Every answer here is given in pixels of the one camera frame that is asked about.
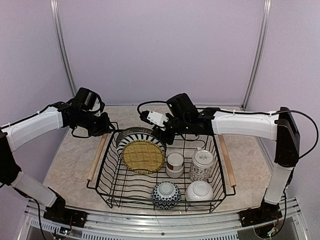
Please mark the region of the white floral patterned mug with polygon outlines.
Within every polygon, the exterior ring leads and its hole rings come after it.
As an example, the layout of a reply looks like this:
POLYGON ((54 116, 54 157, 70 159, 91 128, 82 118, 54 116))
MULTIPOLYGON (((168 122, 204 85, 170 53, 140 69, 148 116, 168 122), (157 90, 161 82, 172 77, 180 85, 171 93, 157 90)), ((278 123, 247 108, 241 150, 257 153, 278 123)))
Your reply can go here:
POLYGON ((212 173, 214 156, 208 150, 197 146, 191 157, 189 177, 194 181, 207 181, 212 173))

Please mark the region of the yellow woven bamboo tray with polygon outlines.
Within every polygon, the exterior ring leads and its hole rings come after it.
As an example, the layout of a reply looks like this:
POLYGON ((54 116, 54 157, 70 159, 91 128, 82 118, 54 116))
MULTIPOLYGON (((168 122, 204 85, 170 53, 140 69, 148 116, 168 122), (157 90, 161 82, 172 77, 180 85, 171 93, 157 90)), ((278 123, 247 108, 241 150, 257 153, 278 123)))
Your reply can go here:
POLYGON ((158 172, 165 162, 165 151, 149 140, 126 144, 120 156, 129 170, 142 175, 158 172))

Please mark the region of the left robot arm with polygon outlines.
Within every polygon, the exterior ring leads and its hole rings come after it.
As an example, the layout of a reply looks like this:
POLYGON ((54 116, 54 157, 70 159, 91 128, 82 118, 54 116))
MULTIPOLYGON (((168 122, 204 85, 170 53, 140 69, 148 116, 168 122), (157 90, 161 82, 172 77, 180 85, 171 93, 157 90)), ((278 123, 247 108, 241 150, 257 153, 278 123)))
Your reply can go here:
POLYGON ((44 109, 0 128, 0 182, 46 207, 46 212, 63 223, 70 218, 66 201, 22 171, 13 153, 24 144, 49 132, 69 127, 84 128, 88 137, 99 137, 116 128, 104 111, 105 103, 96 92, 81 87, 67 102, 58 101, 44 109))

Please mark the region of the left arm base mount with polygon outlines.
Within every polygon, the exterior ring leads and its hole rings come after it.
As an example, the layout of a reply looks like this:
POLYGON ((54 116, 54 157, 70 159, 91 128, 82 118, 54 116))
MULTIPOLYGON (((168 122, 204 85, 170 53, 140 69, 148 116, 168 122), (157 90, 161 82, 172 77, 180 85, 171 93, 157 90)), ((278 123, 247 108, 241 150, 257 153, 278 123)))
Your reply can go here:
POLYGON ((88 213, 65 206, 46 207, 43 217, 56 223, 84 228, 88 213))

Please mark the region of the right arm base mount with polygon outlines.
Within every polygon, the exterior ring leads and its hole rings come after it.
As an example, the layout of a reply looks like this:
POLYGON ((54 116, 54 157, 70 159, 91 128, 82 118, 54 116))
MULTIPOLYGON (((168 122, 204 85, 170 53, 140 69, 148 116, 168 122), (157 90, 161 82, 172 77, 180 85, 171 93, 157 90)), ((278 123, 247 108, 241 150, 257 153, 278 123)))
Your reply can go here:
POLYGON ((242 227, 274 221, 283 217, 279 205, 267 204, 257 208, 242 210, 238 213, 242 227))

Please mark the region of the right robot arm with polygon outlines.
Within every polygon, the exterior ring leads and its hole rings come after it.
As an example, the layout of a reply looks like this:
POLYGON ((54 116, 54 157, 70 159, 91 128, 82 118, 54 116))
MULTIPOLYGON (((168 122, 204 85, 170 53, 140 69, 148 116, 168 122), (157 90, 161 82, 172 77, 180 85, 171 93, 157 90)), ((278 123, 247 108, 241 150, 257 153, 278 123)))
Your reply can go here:
POLYGON ((239 212, 243 227, 280 219, 279 202, 299 161, 300 133, 286 107, 269 112, 237 112, 216 107, 198 110, 186 93, 167 100, 170 113, 151 111, 146 120, 167 144, 175 135, 243 135, 276 142, 275 166, 259 207, 239 212))

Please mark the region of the black white striped plate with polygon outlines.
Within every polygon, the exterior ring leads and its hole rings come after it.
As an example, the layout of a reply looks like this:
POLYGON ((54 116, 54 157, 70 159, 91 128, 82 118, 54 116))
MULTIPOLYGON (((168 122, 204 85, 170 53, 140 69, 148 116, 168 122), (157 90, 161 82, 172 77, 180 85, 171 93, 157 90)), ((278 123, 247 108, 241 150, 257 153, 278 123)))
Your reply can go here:
POLYGON ((167 151, 166 144, 154 136, 151 129, 145 127, 129 127, 122 130, 116 138, 117 154, 121 157, 125 146, 136 140, 150 141, 160 147, 164 153, 167 151))

